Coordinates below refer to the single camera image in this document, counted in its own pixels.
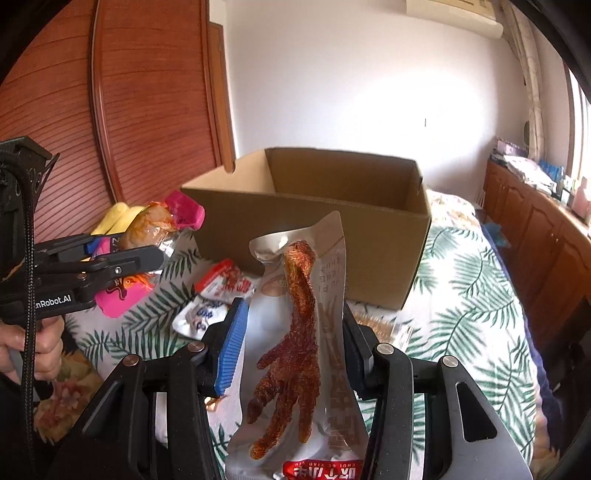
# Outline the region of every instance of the cabinet door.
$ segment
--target cabinet door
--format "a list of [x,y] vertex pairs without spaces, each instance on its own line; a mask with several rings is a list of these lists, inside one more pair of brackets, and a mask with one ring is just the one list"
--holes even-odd
[[510,172],[507,172],[503,189],[504,202],[499,210],[497,223],[511,244],[509,252],[512,256],[519,248],[523,237],[532,189],[521,183]]
[[543,349],[561,331],[589,288],[591,244],[570,221],[560,228],[554,261],[529,311],[531,333]]
[[503,178],[501,167],[488,162],[486,171],[484,210],[494,222],[498,221],[498,206],[502,203]]
[[549,269],[562,218],[540,194],[533,193],[524,233],[511,264],[511,280],[527,309],[539,292]]

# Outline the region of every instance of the snack bag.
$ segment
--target snack bag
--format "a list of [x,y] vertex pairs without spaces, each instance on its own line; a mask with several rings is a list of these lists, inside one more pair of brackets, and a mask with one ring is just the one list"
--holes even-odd
[[[172,256],[181,234],[179,223],[184,228],[198,230],[205,218],[203,207],[181,192],[173,192],[167,200],[171,206],[166,202],[150,203],[137,214],[121,236],[100,238],[92,257],[156,245],[164,252],[166,262]],[[111,287],[95,295],[96,303],[107,317],[117,318],[154,289],[161,272],[158,270],[117,278]]]
[[215,264],[195,284],[195,290],[204,298],[231,304],[235,297],[249,300],[259,283],[259,278],[246,275],[229,258]]
[[172,328],[185,337],[201,340],[207,327],[224,321],[228,310],[228,305],[222,301],[206,300],[197,295],[174,318]]
[[368,435],[343,351],[345,240],[339,212],[250,243],[265,264],[251,300],[242,425],[228,480],[357,480]]

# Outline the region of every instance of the black cable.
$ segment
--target black cable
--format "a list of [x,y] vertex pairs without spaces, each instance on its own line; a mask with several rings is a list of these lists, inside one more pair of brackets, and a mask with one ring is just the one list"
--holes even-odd
[[17,155],[0,150],[0,170],[11,173],[21,188],[22,215],[25,237],[25,267],[27,269],[27,299],[25,311],[27,328],[25,330],[25,358],[22,364],[21,395],[25,439],[30,459],[31,474],[37,477],[35,451],[33,444],[33,380],[35,371],[35,288],[33,269],[35,267],[35,239],[33,231],[33,190],[31,180]]
[[55,155],[53,155],[53,157],[51,158],[49,163],[46,165],[45,170],[43,171],[44,177],[43,177],[43,181],[41,182],[41,186],[39,187],[39,192],[43,191],[43,187],[45,186],[45,182],[49,178],[49,175],[51,174],[53,167],[56,165],[56,161],[60,158],[60,155],[61,155],[60,153],[56,153]]

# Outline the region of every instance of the human hand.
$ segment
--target human hand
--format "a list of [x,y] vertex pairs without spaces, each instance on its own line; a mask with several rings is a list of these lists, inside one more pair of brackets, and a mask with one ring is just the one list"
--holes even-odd
[[[37,332],[35,339],[35,379],[53,380],[61,367],[61,351],[64,347],[61,334],[64,331],[64,319],[61,316],[51,317],[41,322],[43,328]],[[13,382],[20,383],[8,353],[9,348],[24,351],[25,330],[18,325],[0,322],[0,372]]]

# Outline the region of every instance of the wooden cabinet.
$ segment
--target wooden cabinet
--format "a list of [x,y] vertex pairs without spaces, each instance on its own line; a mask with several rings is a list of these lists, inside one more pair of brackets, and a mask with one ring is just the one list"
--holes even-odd
[[503,258],[543,351],[563,336],[575,308],[591,293],[587,227],[493,162],[486,172],[484,208],[511,243]]
[[555,242],[551,268],[528,312],[539,348],[561,331],[586,294],[591,274],[589,242],[569,221],[563,222]]
[[527,309],[552,266],[562,217],[548,208],[548,201],[531,195],[523,237],[511,263],[511,280]]
[[502,203],[499,204],[496,212],[497,223],[512,247],[505,252],[505,259],[510,264],[513,262],[513,256],[519,248],[525,231],[531,189],[519,182],[511,172],[506,170],[505,172]]
[[484,209],[491,219],[498,223],[501,206],[504,202],[505,170],[493,162],[489,162],[485,178]]

